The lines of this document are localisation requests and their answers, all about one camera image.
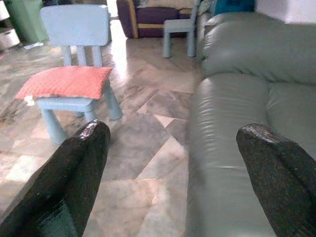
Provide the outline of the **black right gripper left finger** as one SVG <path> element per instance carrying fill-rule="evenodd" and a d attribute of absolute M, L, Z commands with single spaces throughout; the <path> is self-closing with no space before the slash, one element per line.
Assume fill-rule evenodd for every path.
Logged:
<path fill-rule="evenodd" d="M 80 237 L 93 209 L 110 129 L 92 120 L 67 138 L 28 180 L 0 219 L 3 237 Z"/>

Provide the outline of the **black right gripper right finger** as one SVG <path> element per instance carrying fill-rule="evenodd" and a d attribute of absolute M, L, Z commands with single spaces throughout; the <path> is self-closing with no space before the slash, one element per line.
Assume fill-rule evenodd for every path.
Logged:
<path fill-rule="evenodd" d="M 236 136 L 252 188 L 278 237 L 316 235 L 316 161 L 296 142 L 251 123 Z"/>

